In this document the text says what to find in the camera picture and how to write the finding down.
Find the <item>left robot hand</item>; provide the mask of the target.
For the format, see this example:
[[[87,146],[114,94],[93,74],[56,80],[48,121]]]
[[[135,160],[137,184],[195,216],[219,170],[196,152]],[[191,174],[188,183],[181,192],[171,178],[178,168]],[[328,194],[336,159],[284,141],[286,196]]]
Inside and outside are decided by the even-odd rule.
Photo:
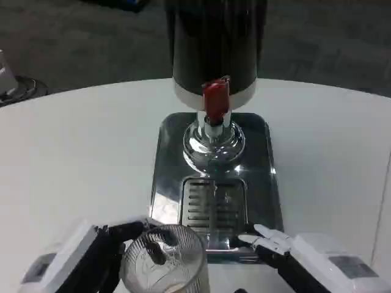
[[[127,241],[151,232],[170,246],[178,244],[162,223],[146,215],[104,225],[82,220],[30,265],[18,292],[114,292]]]

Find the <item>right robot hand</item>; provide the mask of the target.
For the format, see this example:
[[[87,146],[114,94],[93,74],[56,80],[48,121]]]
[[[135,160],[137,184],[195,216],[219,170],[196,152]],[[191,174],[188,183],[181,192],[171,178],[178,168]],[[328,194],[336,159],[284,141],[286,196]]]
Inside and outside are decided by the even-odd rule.
[[[253,224],[245,233],[233,236],[230,244],[251,249],[295,292],[390,292],[388,282],[326,234],[290,237]]]

